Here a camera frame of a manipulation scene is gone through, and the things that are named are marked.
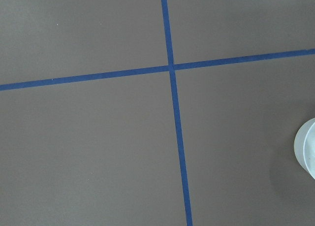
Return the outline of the white ceramic bowl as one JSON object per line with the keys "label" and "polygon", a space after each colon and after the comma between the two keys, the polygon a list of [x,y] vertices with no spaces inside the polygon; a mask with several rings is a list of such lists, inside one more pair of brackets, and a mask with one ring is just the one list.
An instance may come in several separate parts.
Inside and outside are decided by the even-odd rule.
{"label": "white ceramic bowl", "polygon": [[315,119],[305,122],[294,139],[294,153],[298,163],[315,178]]}

